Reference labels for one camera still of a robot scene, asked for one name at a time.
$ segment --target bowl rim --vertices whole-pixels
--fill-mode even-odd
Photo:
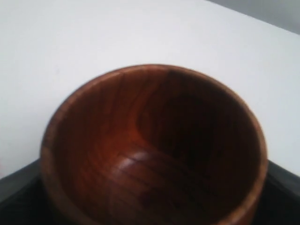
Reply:
[[[97,76],[92,80],[88,81],[78,89],[76,89],[71,95],[69,95],[62,104],[57,108],[56,112],[51,117],[40,146],[40,167],[41,167],[41,177],[42,182],[44,184],[46,193],[52,204],[62,213],[66,218],[71,220],[72,222],[76,222],[82,225],[99,225],[99,222],[94,221],[90,217],[88,217],[84,212],[82,212],[79,208],[76,207],[74,203],[72,203],[71,199],[67,197],[63,188],[60,184],[59,177],[54,167],[54,159],[53,159],[53,141],[56,138],[57,127],[64,119],[65,112],[71,108],[71,106],[76,102],[76,100],[93,86],[101,83],[104,80],[110,79],[111,77],[120,75],[122,73],[134,72],[137,70],[152,70],[152,69],[161,69],[161,70],[173,70],[177,72],[181,72],[184,74],[197,76],[200,79],[206,80],[210,82],[214,87],[223,90],[228,96],[230,96],[235,102],[237,102],[242,110],[246,113],[246,115],[250,118],[251,124],[254,126],[256,136],[259,142],[259,151],[260,151],[260,163],[259,170],[255,181],[245,196],[243,201],[231,211],[231,213],[227,214],[225,217],[220,219],[218,222],[213,225],[235,225],[238,224],[241,220],[245,219],[249,213],[254,213],[256,209],[256,205],[259,200],[259,196],[261,194],[264,181],[266,178],[267,167],[268,167],[268,159],[267,159],[267,146],[266,141],[263,135],[262,128],[249,109],[248,105],[241,99],[233,90],[229,87],[225,86],[221,82],[215,80],[214,78],[201,73],[195,70],[191,70],[184,67],[174,66],[174,65],[166,65],[166,64],[140,64],[133,65],[129,67],[122,67],[108,73],[104,73],[103,75]]]

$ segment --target wooden bowl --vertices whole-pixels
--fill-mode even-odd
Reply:
[[[50,202],[76,225],[249,225],[267,170],[262,130],[216,80],[141,65],[99,76],[53,115]]]

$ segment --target gray wall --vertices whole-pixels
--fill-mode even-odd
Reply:
[[[209,0],[300,34],[300,0]]]

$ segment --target wood grain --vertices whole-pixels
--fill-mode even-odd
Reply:
[[[78,225],[246,225],[267,158],[257,120],[227,87],[142,65],[74,92],[47,127],[41,166],[53,204]]]

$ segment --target black tray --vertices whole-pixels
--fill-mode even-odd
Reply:
[[[14,179],[32,176],[32,168],[38,168],[38,161],[0,180],[0,190]],[[0,202],[0,225],[54,225],[39,174]],[[300,225],[299,177],[269,162],[253,225]]]

